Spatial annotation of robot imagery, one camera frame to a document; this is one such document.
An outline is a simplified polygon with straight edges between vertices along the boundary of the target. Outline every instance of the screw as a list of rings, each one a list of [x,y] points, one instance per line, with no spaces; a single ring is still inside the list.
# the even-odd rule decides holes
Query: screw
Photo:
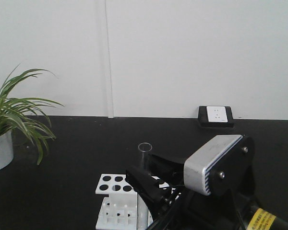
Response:
[[[248,147],[243,147],[242,148],[242,151],[244,152],[244,153],[247,153],[249,150],[248,150]]]
[[[218,175],[219,175],[219,177],[220,177],[221,179],[224,179],[224,178],[225,178],[225,173],[224,173],[223,171],[222,171],[222,172],[219,172]]]

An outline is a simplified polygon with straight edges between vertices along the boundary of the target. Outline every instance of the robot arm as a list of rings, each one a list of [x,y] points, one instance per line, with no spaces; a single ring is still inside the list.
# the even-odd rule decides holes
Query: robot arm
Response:
[[[254,151],[250,137],[219,135],[184,163],[152,155],[150,171],[171,186],[167,189],[139,169],[127,170],[126,181],[154,219],[147,229],[288,230],[288,223],[256,202]]]

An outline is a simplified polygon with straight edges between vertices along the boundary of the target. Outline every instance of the white wall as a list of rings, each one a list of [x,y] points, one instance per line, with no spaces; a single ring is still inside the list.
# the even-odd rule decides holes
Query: white wall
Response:
[[[107,0],[115,116],[288,119],[288,1]]]
[[[50,115],[107,116],[100,0],[0,0],[0,83],[43,68],[50,74],[24,81],[13,96],[39,96],[65,105]]]
[[[50,115],[288,119],[288,1],[0,0],[0,83],[20,62]]]

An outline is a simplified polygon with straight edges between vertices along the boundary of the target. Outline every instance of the socket hole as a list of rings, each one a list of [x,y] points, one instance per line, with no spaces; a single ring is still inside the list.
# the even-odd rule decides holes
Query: socket hole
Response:
[[[125,192],[129,192],[129,191],[131,191],[131,189],[132,189],[132,187],[129,186],[129,185],[126,185],[126,186],[123,187],[123,190],[124,190]]]
[[[161,179],[157,179],[157,181],[158,181],[159,185],[164,184],[164,181]]]
[[[120,181],[122,181],[122,180],[123,180],[123,177],[121,177],[121,176],[115,177],[115,181],[116,181],[116,182],[120,182]]]
[[[104,176],[104,177],[102,178],[102,180],[103,180],[103,181],[109,181],[109,180],[111,180],[111,177],[110,177],[110,176]]]
[[[113,190],[113,191],[119,191],[119,190],[120,190],[120,186],[119,186],[119,185],[114,185],[114,186],[112,187],[112,190]]]
[[[105,191],[105,190],[107,190],[109,188],[109,186],[107,186],[106,184],[103,184],[103,185],[101,185],[100,187],[99,187],[99,189],[101,190],[101,191]]]

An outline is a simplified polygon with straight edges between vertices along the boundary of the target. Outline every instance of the yellow label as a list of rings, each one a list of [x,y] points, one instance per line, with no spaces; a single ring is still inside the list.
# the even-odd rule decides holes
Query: yellow label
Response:
[[[276,216],[259,208],[251,219],[246,230],[269,230]]]

